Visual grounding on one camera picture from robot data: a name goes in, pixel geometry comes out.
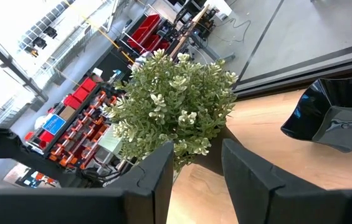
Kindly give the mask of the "red plastic storage bin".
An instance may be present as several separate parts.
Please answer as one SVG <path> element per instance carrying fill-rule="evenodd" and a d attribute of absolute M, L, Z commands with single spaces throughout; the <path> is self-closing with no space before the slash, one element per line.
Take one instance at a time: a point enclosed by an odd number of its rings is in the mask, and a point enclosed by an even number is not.
<path fill-rule="evenodd" d="M 68 95 L 64 98 L 63 104 L 73 108 L 74 110 L 77 110 L 80 107 L 81 102 L 79 102 L 79 100 L 76 99 L 73 95 Z"/>
<path fill-rule="evenodd" d="M 88 92 L 92 92 L 93 89 L 96 87 L 97 83 L 93 81 L 91 78 L 86 78 L 82 84 L 80 85 L 81 88 Z"/>
<path fill-rule="evenodd" d="M 89 91 L 82 88 L 78 87 L 73 93 L 72 96 L 78 100 L 79 102 L 83 102 L 89 95 Z"/>

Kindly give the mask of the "black deep square mini plate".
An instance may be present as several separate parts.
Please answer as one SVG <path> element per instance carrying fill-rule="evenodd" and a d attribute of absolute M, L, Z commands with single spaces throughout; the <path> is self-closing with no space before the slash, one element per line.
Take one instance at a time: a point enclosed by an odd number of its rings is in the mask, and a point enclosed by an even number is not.
<path fill-rule="evenodd" d="M 281 126 L 286 136 L 352 152 L 352 78 L 319 78 Z"/>

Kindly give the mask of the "person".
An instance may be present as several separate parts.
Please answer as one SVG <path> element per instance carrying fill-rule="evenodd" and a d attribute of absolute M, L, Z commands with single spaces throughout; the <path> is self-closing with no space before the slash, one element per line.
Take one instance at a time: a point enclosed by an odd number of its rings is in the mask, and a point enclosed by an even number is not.
<path fill-rule="evenodd" d="M 142 53 L 138 58 L 135 59 L 135 62 L 131 66 L 131 71 L 134 72 L 138 68 L 142 67 L 145 62 L 152 56 L 153 54 L 151 52 Z"/>

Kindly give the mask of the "brown cardboard box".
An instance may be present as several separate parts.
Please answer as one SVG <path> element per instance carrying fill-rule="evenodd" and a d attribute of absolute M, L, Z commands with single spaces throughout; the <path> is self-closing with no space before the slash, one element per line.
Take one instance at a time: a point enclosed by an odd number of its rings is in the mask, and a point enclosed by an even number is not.
<path fill-rule="evenodd" d="M 70 106 L 66 106 L 60 113 L 59 116 L 65 120 L 68 121 L 70 117 L 75 113 L 75 109 L 73 109 Z"/>

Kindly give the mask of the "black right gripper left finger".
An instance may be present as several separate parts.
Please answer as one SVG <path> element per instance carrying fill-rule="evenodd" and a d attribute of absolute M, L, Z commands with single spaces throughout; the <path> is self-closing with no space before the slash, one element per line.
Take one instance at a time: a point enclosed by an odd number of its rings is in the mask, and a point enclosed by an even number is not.
<path fill-rule="evenodd" d="M 166 224 L 173 156 L 166 142 L 105 188 L 0 189 L 0 224 Z"/>

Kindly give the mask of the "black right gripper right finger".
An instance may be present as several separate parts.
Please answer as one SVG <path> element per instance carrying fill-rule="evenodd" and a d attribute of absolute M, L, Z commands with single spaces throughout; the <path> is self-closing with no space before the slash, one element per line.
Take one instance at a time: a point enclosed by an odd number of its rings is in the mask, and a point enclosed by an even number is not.
<path fill-rule="evenodd" d="M 352 224 L 352 190 L 326 190 L 222 142 L 222 168 L 239 224 Z"/>

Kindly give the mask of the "blue sign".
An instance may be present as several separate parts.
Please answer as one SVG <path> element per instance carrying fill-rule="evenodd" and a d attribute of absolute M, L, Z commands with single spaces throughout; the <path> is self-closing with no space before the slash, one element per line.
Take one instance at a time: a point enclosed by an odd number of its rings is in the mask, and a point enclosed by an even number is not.
<path fill-rule="evenodd" d="M 51 133 L 56 135 L 60 129 L 64 126 L 66 121 L 62 119 L 59 115 L 53 114 L 42 126 L 42 128 Z"/>

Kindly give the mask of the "green potted plant black pot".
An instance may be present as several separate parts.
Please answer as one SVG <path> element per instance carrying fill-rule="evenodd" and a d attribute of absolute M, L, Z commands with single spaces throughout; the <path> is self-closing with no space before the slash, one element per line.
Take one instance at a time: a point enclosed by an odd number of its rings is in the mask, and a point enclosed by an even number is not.
<path fill-rule="evenodd" d="M 130 81 L 115 82 L 124 95 L 104 113 L 122 141 L 120 155 L 142 161 L 170 141 L 175 171 L 196 156 L 208 155 L 211 140 L 235 106 L 232 85 L 238 76 L 224 64 L 193 62 L 182 53 L 173 60 L 164 50 L 156 50 L 132 70 Z"/>

